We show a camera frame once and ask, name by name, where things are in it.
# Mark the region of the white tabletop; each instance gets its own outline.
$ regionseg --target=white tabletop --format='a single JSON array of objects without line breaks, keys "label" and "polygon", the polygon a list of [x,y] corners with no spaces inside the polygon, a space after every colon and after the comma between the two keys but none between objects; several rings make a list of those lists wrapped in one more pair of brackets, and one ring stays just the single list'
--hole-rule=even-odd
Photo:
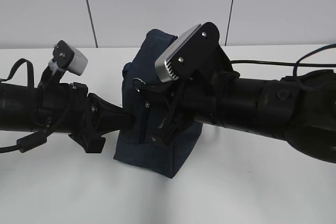
[{"label": "white tabletop", "polygon": [[[227,47],[230,59],[296,61],[310,46]],[[82,49],[81,82],[121,104],[121,70],[138,48]],[[50,49],[0,50],[0,77],[19,58],[31,60],[36,83]],[[312,62],[336,62],[334,51]],[[243,78],[279,79],[291,68],[237,65]],[[22,68],[11,83],[26,84]],[[26,135],[0,132],[1,146]],[[0,154],[0,222],[9,223],[336,223],[336,165],[305,156],[286,142],[204,126],[190,157],[169,179],[113,160],[118,132],[102,154],[86,154],[67,135],[25,154]]]}]

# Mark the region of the white wall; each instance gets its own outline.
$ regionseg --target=white wall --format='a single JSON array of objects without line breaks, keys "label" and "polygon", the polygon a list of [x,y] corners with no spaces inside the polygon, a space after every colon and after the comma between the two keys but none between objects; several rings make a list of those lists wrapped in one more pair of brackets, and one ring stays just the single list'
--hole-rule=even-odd
[{"label": "white wall", "polygon": [[[228,45],[335,41],[334,0],[234,0]],[[214,22],[225,43],[231,0],[89,0],[100,47],[140,46],[152,28],[179,35]],[[85,0],[0,0],[0,48],[94,47]]]}]

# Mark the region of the cable connector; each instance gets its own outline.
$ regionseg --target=cable connector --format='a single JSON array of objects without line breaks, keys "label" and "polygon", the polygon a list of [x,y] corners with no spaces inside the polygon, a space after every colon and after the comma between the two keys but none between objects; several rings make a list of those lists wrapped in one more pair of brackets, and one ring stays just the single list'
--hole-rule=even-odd
[{"label": "cable connector", "polygon": [[43,131],[37,131],[31,135],[22,137],[16,141],[21,146],[20,152],[24,153],[47,142],[47,135]]}]

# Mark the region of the wire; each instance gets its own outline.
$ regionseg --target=wire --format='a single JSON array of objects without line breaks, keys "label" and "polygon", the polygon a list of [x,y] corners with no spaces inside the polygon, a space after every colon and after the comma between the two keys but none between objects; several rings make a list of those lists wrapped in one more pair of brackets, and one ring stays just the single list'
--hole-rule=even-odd
[{"label": "wire", "polygon": [[8,153],[20,150],[22,147],[20,144],[8,146],[8,147],[0,147],[0,153]]},{"label": "wire", "polygon": [[317,91],[317,90],[322,89],[324,86],[326,86],[328,84],[336,83],[335,81],[331,81],[331,82],[327,82],[327,83],[324,83],[324,84],[321,84],[321,85],[318,85],[318,86],[315,86],[315,87],[310,87],[310,86],[307,86],[307,85],[303,84],[300,81],[300,78],[298,77],[298,67],[300,66],[301,61],[303,61],[304,59],[307,59],[308,57],[310,57],[314,54],[317,54],[318,52],[321,52],[321,51],[324,51],[324,50],[327,50],[327,49],[331,49],[331,48],[336,48],[336,44],[330,44],[330,45],[326,45],[324,47],[318,48],[318,49],[314,50],[313,52],[310,52],[310,53],[306,54],[305,56],[301,57],[297,62],[295,62],[295,65],[294,65],[294,68],[293,68],[293,77],[294,77],[295,82],[299,85],[299,87],[301,89],[306,90],[306,91]]},{"label": "wire", "polygon": [[[260,65],[295,67],[296,63],[280,62],[280,61],[262,61],[262,60],[232,60],[231,64],[260,64]],[[310,67],[310,68],[336,68],[336,64],[299,63],[298,66]]]},{"label": "wire", "polygon": [[54,125],[52,125],[46,132],[47,136],[50,136],[60,125],[61,123],[64,121],[65,117],[67,116],[67,114],[69,113],[70,109],[71,109],[71,104],[72,104],[72,100],[73,100],[73,93],[72,93],[72,86],[66,83],[61,83],[60,85],[62,86],[66,86],[68,88],[68,104],[66,106],[66,108],[63,110],[62,115],[59,117],[59,119],[56,121],[56,123]]}]

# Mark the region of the metal ring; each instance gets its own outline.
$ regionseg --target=metal ring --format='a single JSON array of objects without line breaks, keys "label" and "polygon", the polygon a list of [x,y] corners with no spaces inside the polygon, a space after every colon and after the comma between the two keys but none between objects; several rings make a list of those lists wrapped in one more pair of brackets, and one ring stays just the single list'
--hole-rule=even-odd
[{"label": "metal ring", "polygon": [[145,83],[143,80],[141,80],[140,78],[134,78],[134,79],[132,80],[132,85],[133,85],[134,89],[135,89],[138,93],[140,93],[140,89],[138,89],[137,87],[134,86],[134,81],[140,81],[143,85],[146,85],[146,83]]}]

